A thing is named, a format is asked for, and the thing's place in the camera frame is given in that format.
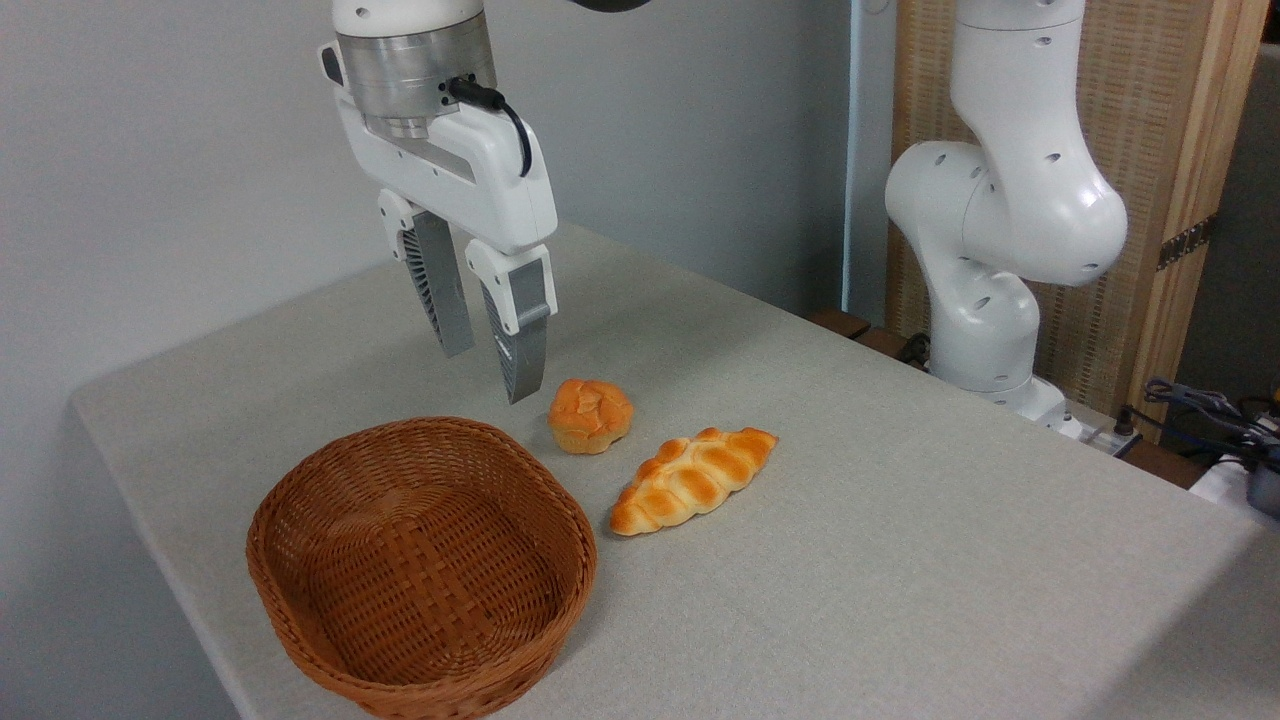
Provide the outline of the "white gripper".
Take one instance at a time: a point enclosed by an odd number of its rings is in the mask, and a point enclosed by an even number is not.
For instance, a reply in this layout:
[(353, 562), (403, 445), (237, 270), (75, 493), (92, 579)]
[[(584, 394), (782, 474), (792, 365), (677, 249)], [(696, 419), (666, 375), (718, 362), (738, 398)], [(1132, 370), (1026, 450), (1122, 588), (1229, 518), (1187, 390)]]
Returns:
[(534, 245), (558, 217), (535, 131), (520, 138), (503, 111), (465, 104), (430, 119), (424, 138), (392, 138), (347, 88), (334, 97), (357, 163), (384, 188), (378, 206), (393, 258), (408, 268), (445, 356), (475, 345), (449, 222), (480, 238), (465, 256), (483, 287), (508, 402), (538, 392), (558, 304), (548, 249)]

